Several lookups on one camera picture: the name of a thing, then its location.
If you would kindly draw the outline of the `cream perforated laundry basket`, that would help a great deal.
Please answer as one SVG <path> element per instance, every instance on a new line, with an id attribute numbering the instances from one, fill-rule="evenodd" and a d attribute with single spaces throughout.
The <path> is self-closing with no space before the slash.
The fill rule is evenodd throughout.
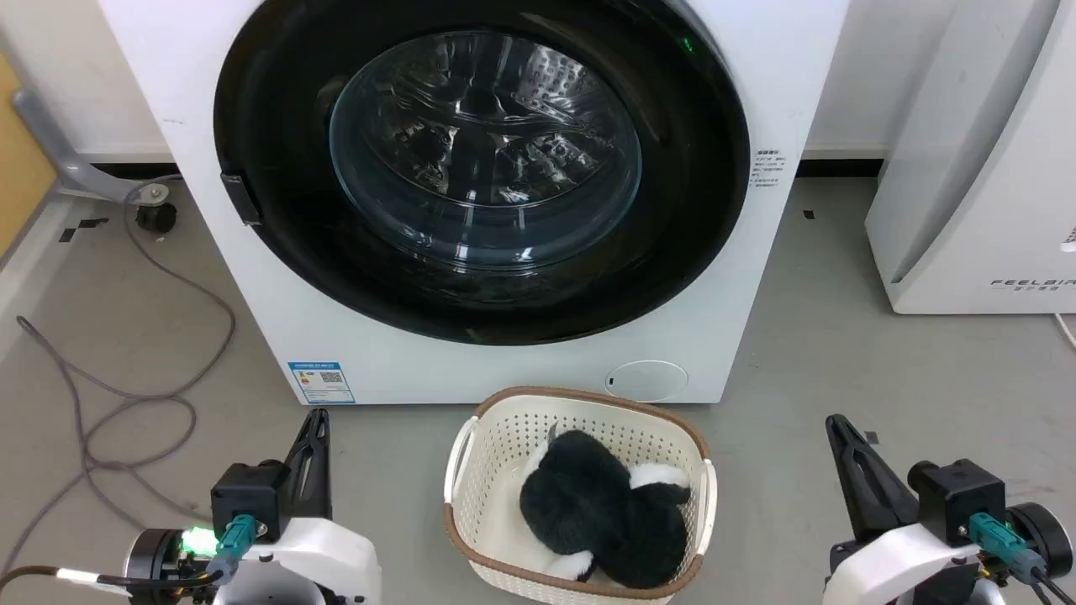
<path id="1" fill-rule="evenodd" d="M 535 539 L 519 496 L 530 453 L 548 430 L 584 430 L 627 466 L 675 465 L 688 476 L 688 547 L 672 581 L 636 590 L 596 575 L 587 583 L 546 575 L 554 555 Z M 560 386 L 511 386 L 489 396 L 447 460 L 447 536 L 489 585 L 546 605 L 667 605 L 703 566 L 714 532 L 714 464 L 699 430 L 653 403 Z"/>

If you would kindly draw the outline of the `black caster wheel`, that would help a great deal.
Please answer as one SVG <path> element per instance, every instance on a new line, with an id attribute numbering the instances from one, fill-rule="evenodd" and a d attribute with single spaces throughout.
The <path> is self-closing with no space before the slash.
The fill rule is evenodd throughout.
<path id="1" fill-rule="evenodd" d="M 139 192 L 134 223 L 152 234 L 168 234 L 176 226 L 176 206 L 170 203 L 170 191 L 164 184 L 150 184 Z"/>

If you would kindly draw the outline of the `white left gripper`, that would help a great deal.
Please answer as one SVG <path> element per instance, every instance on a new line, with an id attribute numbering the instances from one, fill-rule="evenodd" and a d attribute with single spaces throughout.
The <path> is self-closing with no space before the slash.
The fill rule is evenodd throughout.
<path id="1" fill-rule="evenodd" d="M 330 520 L 330 417 L 316 408 L 285 460 L 286 508 L 298 518 L 277 541 L 250 548 L 214 605 L 383 605 L 372 541 Z"/>

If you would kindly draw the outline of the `round black glass washer door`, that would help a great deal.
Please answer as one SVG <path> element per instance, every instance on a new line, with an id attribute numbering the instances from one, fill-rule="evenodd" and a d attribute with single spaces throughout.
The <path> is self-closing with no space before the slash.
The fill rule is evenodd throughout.
<path id="1" fill-rule="evenodd" d="M 213 96 L 251 226 L 354 313 L 464 344 L 614 329 L 741 214 L 741 94 L 678 0 L 264 0 Z"/>

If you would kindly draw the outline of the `yellow wooden panel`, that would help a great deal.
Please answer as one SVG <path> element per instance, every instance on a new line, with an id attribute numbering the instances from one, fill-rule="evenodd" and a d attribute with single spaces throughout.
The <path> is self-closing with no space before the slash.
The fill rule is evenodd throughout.
<path id="1" fill-rule="evenodd" d="M 0 50 L 0 265 L 18 244 L 56 171 L 13 105 L 23 88 L 4 51 Z"/>

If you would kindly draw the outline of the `black and white plush toy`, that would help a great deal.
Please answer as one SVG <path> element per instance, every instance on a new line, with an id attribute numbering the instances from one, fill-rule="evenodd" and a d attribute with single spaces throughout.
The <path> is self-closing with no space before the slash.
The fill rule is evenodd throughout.
<path id="1" fill-rule="evenodd" d="M 524 466 L 519 506 L 551 558 L 541 573 L 587 582 L 600 569 L 629 589 L 676 578 L 688 548 L 685 470 L 627 467 L 583 430 L 552 425 Z"/>

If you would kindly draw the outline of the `grey metal frame leg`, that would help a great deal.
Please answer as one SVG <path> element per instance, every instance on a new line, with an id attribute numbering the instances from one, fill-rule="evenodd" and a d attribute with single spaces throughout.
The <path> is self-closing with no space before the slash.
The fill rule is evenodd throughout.
<path id="1" fill-rule="evenodd" d="M 181 175 L 158 175 L 153 181 L 109 175 L 74 150 L 37 93 L 29 88 L 13 92 L 11 105 L 56 169 L 61 194 L 154 208 L 168 199 L 168 183 L 181 179 Z"/>

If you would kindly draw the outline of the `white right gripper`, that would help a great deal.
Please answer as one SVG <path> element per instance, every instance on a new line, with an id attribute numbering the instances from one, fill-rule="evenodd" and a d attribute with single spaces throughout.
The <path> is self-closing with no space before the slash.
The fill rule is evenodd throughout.
<path id="1" fill-rule="evenodd" d="M 978 555 L 978 544 L 949 546 L 926 526 L 911 525 L 917 497 L 849 418 L 830 416 L 825 430 L 853 539 L 866 543 L 888 532 L 843 560 L 825 585 L 822 605 L 887 605 L 953 559 Z"/>

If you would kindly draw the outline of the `white front-load washing machine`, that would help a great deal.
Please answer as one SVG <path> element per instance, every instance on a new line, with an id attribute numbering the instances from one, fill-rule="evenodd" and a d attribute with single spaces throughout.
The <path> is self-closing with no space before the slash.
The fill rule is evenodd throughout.
<path id="1" fill-rule="evenodd" d="M 635 360 L 688 372 L 665 402 L 714 403 L 790 196 L 851 0 L 678 0 L 711 39 L 741 94 L 750 152 L 730 240 L 699 278 L 652 313 L 548 344 L 464 344 L 381 324 L 297 276 L 243 224 L 220 182 L 213 96 L 225 53 L 264 0 L 97 0 L 178 171 L 298 400 L 289 361 L 338 361 L 356 403 L 481 402 L 508 386 L 606 392 Z M 776 187 L 750 187 L 760 149 L 785 154 Z"/>

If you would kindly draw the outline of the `round white filter cover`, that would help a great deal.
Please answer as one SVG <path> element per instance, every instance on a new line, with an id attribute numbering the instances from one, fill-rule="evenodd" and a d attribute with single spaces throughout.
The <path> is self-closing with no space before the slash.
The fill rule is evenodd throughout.
<path id="1" fill-rule="evenodd" d="M 604 390 L 635 402 L 665 402 L 688 385 L 688 372 L 671 361 L 635 360 L 612 369 L 604 379 Z"/>

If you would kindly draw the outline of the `blue energy label sticker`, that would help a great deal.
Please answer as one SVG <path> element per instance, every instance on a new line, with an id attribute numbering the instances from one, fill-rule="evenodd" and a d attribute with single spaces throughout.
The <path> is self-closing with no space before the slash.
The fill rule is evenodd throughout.
<path id="1" fill-rule="evenodd" d="M 289 361 L 288 374 L 307 405 L 354 405 L 352 388 L 338 361 Z"/>

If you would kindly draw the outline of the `white air purifier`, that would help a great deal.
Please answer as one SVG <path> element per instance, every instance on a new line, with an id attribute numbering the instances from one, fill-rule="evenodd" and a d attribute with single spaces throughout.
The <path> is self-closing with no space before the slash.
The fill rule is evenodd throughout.
<path id="1" fill-rule="evenodd" d="M 906 315 L 1076 315 L 1076 0 L 958 0 L 865 221 Z"/>

